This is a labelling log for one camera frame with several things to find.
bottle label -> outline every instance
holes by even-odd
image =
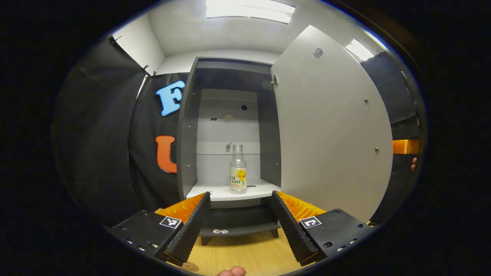
[[[245,190],[247,188],[246,168],[230,168],[230,188],[233,190]]]

human hand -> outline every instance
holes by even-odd
[[[222,270],[217,276],[245,276],[246,270],[241,266],[234,266],[230,270]]]
[[[416,169],[416,161],[418,161],[418,159],[416,157],[414,157],[412,159],[412,165],[411,165],[411,170],[414,171]]]

wooden tabletop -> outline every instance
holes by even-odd
[[[278,229],[278,234],[278,238],[269,231],[213,238],[206,246],[201,245],[201,237],[198,237],[188,261],[199,267],[195,273],[204,276],[216,276],[233,266],[244,267],[247,276],[277,276],[302,268],[293,256],[283,229]]]

door hinge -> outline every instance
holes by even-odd
[[[276,74],[273,75],[273,80],[271,81],[271,84],[278,84],[278,76]]]

human finger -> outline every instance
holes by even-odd
[[[235,274],[228,270],[222,270],[217,276],[235,276]]]
[[[234,266],[233,268],[230,269],[230,271],[235,276],[245,276],[246,275],[246,269],[241,267],[241,266]]]

